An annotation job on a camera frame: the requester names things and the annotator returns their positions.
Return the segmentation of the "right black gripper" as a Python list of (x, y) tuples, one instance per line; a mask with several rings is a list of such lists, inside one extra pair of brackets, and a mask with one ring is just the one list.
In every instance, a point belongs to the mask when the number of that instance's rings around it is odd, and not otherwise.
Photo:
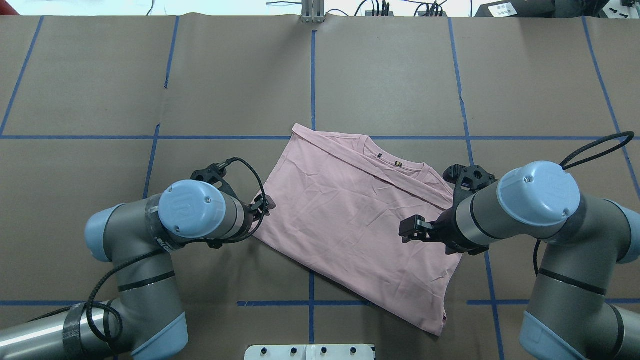
[(432, 243), (445, 245), (446, 255), (469, 254), (480, 255), (490, 249), (488, 244), (475, 244), (467, 239), (459, 229), (454, 208), (450, 208), (439, 215), (435, 221), (426, 221), (421, 215), (413, 215), (400, 221), (398, 235), (403, 244), (410, 242)]

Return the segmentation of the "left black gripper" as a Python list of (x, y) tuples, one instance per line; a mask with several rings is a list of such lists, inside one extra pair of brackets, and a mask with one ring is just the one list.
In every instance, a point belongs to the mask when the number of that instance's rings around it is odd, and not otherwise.
[(247, 214), (250, 219), (247, 233), (255, 233), (261, 227), (265, 218), (270, 215), (270, 211), (275, 208), (276, 205), (268, 194), (258, 194), (253, 199), (253, 203), (247, 206)]

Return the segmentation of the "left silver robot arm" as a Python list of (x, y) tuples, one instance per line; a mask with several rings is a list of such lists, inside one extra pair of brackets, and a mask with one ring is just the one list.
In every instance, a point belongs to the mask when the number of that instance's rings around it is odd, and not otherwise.
[(261, 191), (247, 204), (185, 179), (87, 221), (87, 248), (109, 271), (88, 299), (1, 332), (3, 360), (169, 360), (189, 342), (171, 254), (189, 244), (218, 249), (253, 235), (274, 208)]

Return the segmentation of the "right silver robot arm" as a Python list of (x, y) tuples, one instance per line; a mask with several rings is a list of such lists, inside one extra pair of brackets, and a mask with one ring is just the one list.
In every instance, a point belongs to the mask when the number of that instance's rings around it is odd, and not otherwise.
[(496, 178), (480, 166), (444, 173), (453, 205), (435, 220), (403, 219), (404, 243), (475, 256), (526, 235), (546, 243), (519, 343), (538, 360), (637, 360), (639, 314), (606, 303), (617, 265), (639, 259), (639, 214), (584, 194), (565, 168), (535, 161)]

